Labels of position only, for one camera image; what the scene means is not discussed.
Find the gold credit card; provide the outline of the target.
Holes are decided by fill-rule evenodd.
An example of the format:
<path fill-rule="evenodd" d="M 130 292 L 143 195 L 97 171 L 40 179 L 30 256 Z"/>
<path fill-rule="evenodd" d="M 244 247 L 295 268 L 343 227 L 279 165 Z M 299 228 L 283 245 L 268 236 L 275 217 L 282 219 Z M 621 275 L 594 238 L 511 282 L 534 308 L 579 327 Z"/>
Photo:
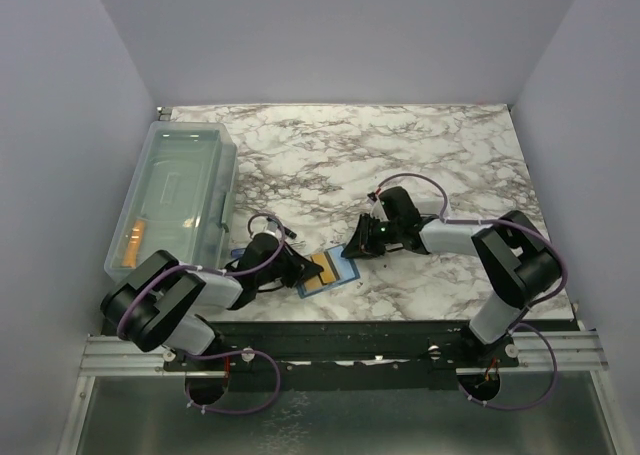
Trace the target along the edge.
<path fill-rule="evenodd" d="M 304 292 L 307 294 L 319 291 L 323 287 L 324 287 L 324 283 L 319 275 L 316 275 L 310 278 L 309 280 L 305 281 L 303 284 Z"/>
<path fill-rule="evenodd" d="M 313 254 L 311 256 L 311 260 L 322 268 L 319 276 L 321 277 L 324 285 L 334 283 L 339 279 L 337 269 L 327 252 Z"/>

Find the teal leather card holder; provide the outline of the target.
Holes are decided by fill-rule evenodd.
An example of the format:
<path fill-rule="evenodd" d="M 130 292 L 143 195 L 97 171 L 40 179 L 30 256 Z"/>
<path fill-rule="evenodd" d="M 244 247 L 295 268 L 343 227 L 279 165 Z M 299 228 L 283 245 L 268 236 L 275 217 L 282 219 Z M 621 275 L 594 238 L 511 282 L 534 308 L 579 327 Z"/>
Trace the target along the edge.
<path fill-rule="evenodd" d="M 360 278 L 360 272 L 355 262 L 342 256 L 344 248 L 345 245 L 342 244 L 310 256 L 310 260 L 319 265 L 322 271 L 319 275 L 297 287 L 301 299 L 329 291 Z"/>

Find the clear acrylic card box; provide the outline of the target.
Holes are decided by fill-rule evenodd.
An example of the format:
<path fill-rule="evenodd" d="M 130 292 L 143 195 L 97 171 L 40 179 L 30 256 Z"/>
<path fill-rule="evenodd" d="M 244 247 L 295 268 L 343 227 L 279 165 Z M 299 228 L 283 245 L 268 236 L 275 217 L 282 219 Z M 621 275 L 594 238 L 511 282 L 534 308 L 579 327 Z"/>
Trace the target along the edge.
<path fill-rule="evenodd" d="M 421 215 L 445 219 L 450 217 L 450 204 L 444 204 L 442 200 L 418 199 L 414 204 Z"/>

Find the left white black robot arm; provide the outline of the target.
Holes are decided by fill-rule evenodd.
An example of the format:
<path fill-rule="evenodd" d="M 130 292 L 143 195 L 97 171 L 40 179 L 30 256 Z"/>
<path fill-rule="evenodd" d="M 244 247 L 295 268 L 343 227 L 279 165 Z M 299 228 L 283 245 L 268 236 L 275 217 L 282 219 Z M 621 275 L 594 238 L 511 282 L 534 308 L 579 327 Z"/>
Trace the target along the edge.
<path fill-rule="evenodd" d="M 239 258 L 216 270 L 182 264 L 159 250 L 105 295 L 100 311 L 117 336 L 139 350 L 165 345 L 186 351 L 197 368 L 209 370 L 220 362 L 222 347 L 215 329 L 191 312 L 194 305 L 239 310 L 267 285 L 291 288 L 323 271 L 268 232 L 254 235 Z"/>

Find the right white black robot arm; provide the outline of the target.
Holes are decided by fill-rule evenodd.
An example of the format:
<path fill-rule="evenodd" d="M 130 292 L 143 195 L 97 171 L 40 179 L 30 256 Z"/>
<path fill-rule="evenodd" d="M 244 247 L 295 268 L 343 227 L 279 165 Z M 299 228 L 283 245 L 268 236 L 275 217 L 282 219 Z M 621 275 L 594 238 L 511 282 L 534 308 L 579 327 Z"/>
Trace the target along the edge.
<path fill-rule="evenodd" d="M 534 299 L 564 280 L 559 255 L 531 224 L 513 210 L 476 224 L 422 215 L 401 187 L 374 196 L 384 213 L 359 216 L 355 232 L 342 251 L 345 259 L 370 259 L 386 254 L 389 245 L 421 255 L 457 254 L 479 259 L 492 293 L 467 325 L 460 354 L 480 367 L 496 355 L 496 342 L 523 316 Z"/>

